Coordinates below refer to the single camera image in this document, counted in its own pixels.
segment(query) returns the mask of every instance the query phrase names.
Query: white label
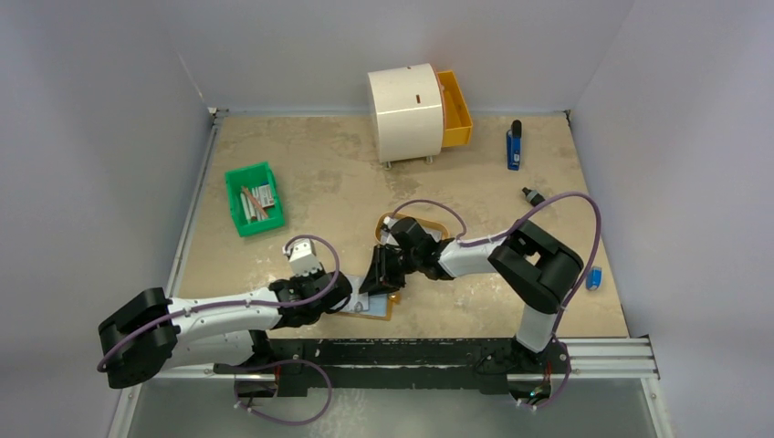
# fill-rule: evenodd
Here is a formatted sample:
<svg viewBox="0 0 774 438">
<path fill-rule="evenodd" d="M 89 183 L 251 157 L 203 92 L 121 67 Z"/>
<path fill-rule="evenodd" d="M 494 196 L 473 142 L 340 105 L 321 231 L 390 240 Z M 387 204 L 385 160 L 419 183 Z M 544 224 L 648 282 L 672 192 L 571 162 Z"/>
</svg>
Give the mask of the white label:
<svg viewBox="0 0 774 438">
<path fill-rule="evenodd" d="M 268 184 L 258 187 L 258 201 L 264 208 L 274 205 L 274 196 Z"/>
</svg>

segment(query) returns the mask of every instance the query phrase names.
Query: blue object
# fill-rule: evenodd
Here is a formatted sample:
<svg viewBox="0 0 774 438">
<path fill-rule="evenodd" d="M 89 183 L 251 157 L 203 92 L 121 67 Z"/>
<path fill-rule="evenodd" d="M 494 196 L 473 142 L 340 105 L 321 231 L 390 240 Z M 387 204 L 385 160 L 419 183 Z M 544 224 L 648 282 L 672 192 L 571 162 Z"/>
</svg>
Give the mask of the blue object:
<svg viewBox="0 0 774 438">
<path fill-rule="evenodd" d="M 589 290 L 597 290 L 602 284 L 602 268 L 599 266 L 592 266 L 589 275 L 586 276 L 586 288 Z"/>
<path fill-rule="evenodd" d="M 506 133 L 507 165 L 509 170 L 517 171 L 521 165 L 521 120 L 513 120 Z"/>
</svg>

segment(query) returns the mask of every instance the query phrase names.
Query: white cylindrical container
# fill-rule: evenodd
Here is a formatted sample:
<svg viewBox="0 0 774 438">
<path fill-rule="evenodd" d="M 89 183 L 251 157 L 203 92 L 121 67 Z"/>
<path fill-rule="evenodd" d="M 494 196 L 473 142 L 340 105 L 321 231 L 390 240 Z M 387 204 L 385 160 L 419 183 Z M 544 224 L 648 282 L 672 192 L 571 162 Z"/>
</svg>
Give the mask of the white cylindrical container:
<svg viewBox="0 0 774 438">
<path fill-rule="evenodd" d="M 379 162 L 439 154 L 444 103 L 433 67 L 422 64 L 373 71 L 368 81 Z"/>
</svg>

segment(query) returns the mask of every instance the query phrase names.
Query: wooden table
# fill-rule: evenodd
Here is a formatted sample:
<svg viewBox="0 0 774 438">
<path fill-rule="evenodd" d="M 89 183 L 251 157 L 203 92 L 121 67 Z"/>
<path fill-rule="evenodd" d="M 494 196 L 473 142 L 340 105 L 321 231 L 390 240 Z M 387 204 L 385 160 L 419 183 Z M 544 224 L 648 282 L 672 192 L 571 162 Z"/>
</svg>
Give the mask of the wooden table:
<svg viewBox="0 0 774 438">
<path fill-rule="evenodd" d="M 586 191 L 578 155 L 563 115 L 520 117 L 523 164 L 506 167 L 505 133 L 513 117 L 474 118 L 473 139 L 443 150 L 433 164 L 396 162 L 385 171 L 376 160 L 369 117 L 237 117 L 225 119 L 205 181 L 179 296 L 243 293 L 291 275 L 281 246 L 292 236 L 314 234 L 334 244 L 342 270 L 364 275 L 371 262 L 378 218 L 399 203 L 430 198 L 467 221 L 466 238 L 508 228 L 530 205 L 521 188 L 546 197 Z M 286 226 L 241 238 L 229 213 L 224 173 L 267 161 L 277 177 Z M 435 207 L 412 205 L 404 213 L 435 220 L 455 235 L 459 225 Z M 585 201 L 562 200 L 533 219 L 585 260 L 594 216 Z M 326 268 L 332 257 L 318 245 Z M 628 335 L 610 264 L 602 246 L 594 265 L 602 286 L 582 288 L 562 320 L 562 337 Z M 513 336 L 523 303 L 496 274 L 454 281 L 407 278 L 391 321 L 323 316 L 304 328 L 273 330 L 274 338 L 479 338 Z"/>
</svg>

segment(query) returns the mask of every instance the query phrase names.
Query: wall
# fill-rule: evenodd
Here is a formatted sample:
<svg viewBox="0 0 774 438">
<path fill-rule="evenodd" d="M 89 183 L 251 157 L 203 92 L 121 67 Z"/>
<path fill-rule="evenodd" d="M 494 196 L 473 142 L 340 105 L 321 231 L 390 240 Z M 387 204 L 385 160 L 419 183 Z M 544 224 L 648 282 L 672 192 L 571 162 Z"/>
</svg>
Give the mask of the wall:
<svg viewBox="0 0 774 438">
<path fill-rule="evenodd" d="M 774 4 L 637 0 L 575 112 L 680 436 L 774 436 Z"/>
<path fill-rule="evenodd" d="M 367 109 L 366 73 L 431 62 L 477 111 L 573 107 L 633 0 L 162 0 L 209 106 Z"/>
<path fill-rule="evenodd" d="M 0 5 L 0 424 L 104 436 L 98 324 L 165 285 L 209 115 L 152 4 Z"/>
</svg>

